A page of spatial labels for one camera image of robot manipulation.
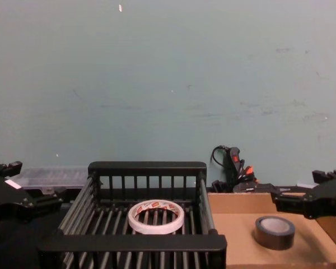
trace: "white tape roll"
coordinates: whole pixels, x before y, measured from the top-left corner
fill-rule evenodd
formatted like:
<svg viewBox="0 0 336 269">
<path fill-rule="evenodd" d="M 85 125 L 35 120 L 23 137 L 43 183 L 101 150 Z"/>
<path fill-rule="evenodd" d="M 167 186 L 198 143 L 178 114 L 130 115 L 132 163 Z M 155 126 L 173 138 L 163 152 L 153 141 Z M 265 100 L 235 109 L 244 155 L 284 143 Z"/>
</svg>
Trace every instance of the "white tape roll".
<svg viewBox="0 0 336 269">
<path fill-rule="evenodd" d="M 136 216 L 144 210 L 153 208 L 163 208 L 172 211 L 176 215 L 176 219 L 170 223 L 163 225 L 148 225 L 136 220 Z M 148 200 L 134 205 L 128 211 L 129 225 L 141 234 L 170 234 L 182 227 L 184 222 L 184 211 L 176 203 L 167 200 Z"/>
</svg>

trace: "cardboard box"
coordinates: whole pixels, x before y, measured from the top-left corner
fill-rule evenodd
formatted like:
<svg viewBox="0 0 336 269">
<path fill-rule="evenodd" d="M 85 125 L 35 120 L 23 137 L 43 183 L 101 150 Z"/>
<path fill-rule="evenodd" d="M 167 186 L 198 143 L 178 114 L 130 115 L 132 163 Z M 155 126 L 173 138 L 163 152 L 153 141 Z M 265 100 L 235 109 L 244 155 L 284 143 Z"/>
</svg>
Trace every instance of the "cardboard box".
<svg viewBox="0 0 336 269">
<path fill-rule="evenodd" d="M 270 194 L 209 193 L 212 216 L 227 242 L 226 268 L 336 269 L 336 217 L 308 220 L 302 215 L 277 212 Z M 295 226 L 294 245 L 274 251 L 258 244 L 255 220 L 280 216 Z"/>
</svg>

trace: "black tape roll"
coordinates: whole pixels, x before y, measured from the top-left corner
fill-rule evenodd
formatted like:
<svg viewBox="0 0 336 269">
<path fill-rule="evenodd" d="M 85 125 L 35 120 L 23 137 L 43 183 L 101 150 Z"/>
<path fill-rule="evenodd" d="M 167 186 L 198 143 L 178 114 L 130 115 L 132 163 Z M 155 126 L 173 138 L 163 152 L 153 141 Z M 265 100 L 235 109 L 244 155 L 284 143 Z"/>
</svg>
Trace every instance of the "black tape roll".
<svg viewBox="0 0 336 269">
<path fill-rule="evenodd" d="M 265 216 L 255 222 L 255 240 L 262 246 L 277 251 L 291 248 L 295 226 L 282 217 Z"/>
</svg>

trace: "black wire basket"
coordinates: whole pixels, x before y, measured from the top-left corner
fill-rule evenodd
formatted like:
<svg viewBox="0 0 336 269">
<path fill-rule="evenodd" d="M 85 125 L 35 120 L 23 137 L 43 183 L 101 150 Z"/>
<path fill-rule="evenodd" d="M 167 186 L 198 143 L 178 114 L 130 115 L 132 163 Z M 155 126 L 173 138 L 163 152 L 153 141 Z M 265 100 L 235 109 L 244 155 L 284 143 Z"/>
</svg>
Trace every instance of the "black wire basket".
<svg viewBox="0 0 336 269">
<path fill-rule="evenodd" d="M 58 230 L 38 245 L 41 268 L 225 268 L 227 242 L 214 228 L 205 163 L 99 161 L 89 165 L 88 174 Z M 150 199 L 179 204 L 182 228 L 168 235 L 132 230 L 128 210 Z M 139 216 L 153 225 L 174 217 L 163 209 Z"/>
</svg>

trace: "duct tape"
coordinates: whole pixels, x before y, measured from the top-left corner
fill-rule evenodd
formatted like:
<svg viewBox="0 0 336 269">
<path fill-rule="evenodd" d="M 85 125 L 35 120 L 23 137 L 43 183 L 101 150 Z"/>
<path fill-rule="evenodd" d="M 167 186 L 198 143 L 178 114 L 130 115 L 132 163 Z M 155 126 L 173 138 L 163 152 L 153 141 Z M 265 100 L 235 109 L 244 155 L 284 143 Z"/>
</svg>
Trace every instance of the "duct tape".
<svg viewBox="0 0 336 269">
<path fill-rule="evenodd" d="M 265 216 L 255 222 L 255 240 L 262 246 L 282 251 L 291 248 L 295 226 L 282 217 Z"/>
<path fill-rule="evenodd" d="M 162 208 L 172 211 L 176 219 L 163 225 L 143 224 L 136 220 L 139 213 L 144 210 Z M 170 234 L 182 227 L 184 222 L 184 211 L 176 203 L 167 200 L 148 200 L 134 205 L 128 211 L 128 223 L 138 233 L 141 234 Z"/>
</svg>

